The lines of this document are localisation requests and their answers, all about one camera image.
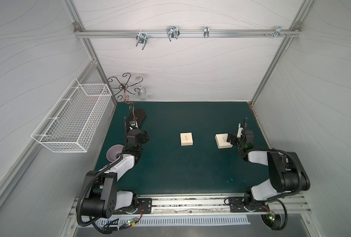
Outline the cream drawer jewelry box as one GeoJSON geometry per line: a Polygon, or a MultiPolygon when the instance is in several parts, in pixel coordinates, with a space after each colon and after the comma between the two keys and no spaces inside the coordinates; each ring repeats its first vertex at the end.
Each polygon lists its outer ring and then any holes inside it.
{"type": "Polygon", "coordinates": [[[215,140],[218,149],[226,149],[226,148],[232,148],[233,145],[230,142],[227,142],[228,134],[216,134],[215,135],[215,140]]]}

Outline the small cream box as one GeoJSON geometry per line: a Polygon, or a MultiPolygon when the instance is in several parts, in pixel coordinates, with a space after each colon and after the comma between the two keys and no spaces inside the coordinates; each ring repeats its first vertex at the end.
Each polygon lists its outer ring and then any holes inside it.
{"type": "Polygon", "coordinates": [[[181,133],[180,134],[180,144],[181,146],[192,146],[193,145],[193,136],[192,133],[181,133]]]}

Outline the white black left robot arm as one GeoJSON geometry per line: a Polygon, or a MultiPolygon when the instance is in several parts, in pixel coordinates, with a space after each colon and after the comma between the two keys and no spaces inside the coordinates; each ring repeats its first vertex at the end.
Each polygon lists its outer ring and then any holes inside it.
{"type": "Polygon", "coordinates": [[[114,212],[135,212],[139,206],[138,196],[133,191],[118,191],[117,184],[123,175],[137,165],[142,145],[149,141],[147,131],[140,125],[146,115],[125,118],[126,144],[113,161],[102,169],[89,171],[83,181],[76,206],[76,220],[81,227],[95,225],[101,218],[110,218],[114,212]]]}

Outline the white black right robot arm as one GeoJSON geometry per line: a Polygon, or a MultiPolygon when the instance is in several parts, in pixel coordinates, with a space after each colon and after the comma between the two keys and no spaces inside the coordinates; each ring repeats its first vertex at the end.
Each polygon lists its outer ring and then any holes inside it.
{"type": "Polygon", "coordinates": [[[245,162],[266,166],[269,171],[266,181],[245,192],[242,204],[247,211],[310,189],[309,177],[295,152],[254,148],[254,133],[247,128],[247,118],[239,123],[237,134],[228,133],[227,142],[238,147],[238,156],[245,162]]]}

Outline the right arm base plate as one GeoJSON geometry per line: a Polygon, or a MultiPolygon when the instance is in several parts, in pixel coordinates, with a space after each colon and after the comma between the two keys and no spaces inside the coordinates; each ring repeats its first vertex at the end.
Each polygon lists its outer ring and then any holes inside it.
{"type": "Polygon", "coordinates": [[[224,204],[229,206],[230,212],[268,212],[270,208],[264,202],[252,200],[249,197],[226,197],[224,204]]]}

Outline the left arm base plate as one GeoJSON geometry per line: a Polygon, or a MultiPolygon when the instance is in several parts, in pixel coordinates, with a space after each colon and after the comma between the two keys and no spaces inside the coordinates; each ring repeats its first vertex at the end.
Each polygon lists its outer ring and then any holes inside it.
{"type": "Polygon", "coordinates": [[[135,197],[130,206],[115,210],[113,215],[150,214],[152,212],[152,201],[152,198],[135,197]]]}

